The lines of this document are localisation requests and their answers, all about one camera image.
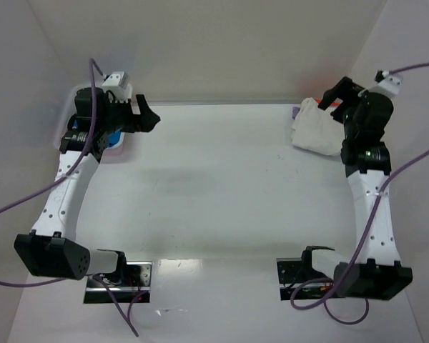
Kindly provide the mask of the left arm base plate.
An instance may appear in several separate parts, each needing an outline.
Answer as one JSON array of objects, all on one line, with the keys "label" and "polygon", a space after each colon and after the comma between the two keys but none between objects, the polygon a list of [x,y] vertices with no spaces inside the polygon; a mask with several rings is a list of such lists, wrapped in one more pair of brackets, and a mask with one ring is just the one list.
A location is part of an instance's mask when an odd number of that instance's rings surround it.
[{"label": "left arm base plate", "polygon": [[[149,303],[152,281],[152,262],[127,262],[122,276],[118,274],[100,274],[104,282],[120,304],[128,304],[135,297],[136,303]],[[84,304],[111,304],[113,301],[107,290],[97,279],[87,280]]]}]

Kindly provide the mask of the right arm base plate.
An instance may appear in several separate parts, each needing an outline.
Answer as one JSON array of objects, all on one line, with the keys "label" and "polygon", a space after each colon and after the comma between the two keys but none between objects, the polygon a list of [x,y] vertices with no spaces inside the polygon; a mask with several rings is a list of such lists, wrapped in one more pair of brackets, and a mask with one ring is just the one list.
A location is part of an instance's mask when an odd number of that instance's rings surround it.
[{"label": "right arm base plate", "polygon": [[[303,282],[311,279],[326,278],[321,272],[303,268],[300,258],[277,259],[277,277],[280,284],[280,300],[289,301],[292,293]],[[296,295],[296,300],[318,300],[332,289],[332,282],[307,284]]]}]

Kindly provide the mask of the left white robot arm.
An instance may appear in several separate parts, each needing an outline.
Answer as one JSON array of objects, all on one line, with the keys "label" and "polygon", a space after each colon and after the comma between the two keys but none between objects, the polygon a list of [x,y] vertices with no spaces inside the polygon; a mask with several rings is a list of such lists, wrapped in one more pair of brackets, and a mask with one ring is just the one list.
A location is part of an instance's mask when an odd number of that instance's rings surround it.
[{"label": "left white robot arm", "polygon": [[127,73],[105,76],[101,86],[79,89],[59,146],[59,168],[46,204],[29,234],[14,248],[36,277],[80,280],[94,274],[124,276],[124,252],[88,249],[76,242],[77,220],[89,183],[116,133],[150,132],[160,118],[142,94],[133,94]]}]

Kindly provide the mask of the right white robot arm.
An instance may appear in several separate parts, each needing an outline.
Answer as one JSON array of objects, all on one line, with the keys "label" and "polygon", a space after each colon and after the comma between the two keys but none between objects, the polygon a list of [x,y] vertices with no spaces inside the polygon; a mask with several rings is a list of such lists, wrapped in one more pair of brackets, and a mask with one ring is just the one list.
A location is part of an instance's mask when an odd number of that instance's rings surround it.
[{"label": "right white robot arm", "polygon": [[382,141],[402,81],[399,75],[379,71],[375,86],[366,89],[343,77],[319,104],[326,109],[340,100],[331,116],[344,129],[340,156],[355,208],[356,248],[346,258],[329,247],[308,246],[300,274],[325,278],[339,297],[390,300],[413,280],[395,245],[386,183],[392,167]]}]

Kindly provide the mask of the white t shirt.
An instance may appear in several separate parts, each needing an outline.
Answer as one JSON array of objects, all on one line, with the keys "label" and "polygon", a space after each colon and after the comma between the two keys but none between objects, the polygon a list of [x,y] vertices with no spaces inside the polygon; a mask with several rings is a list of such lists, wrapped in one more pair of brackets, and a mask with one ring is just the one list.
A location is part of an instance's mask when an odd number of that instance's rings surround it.
[{"label": "white t shirt", "polygon": [[322,110],[313,98],[300,104],[292,124],[291,143],[294,147],[325,156],[337,156],[342,149],[342,124],[331,117],[331,111]]}]

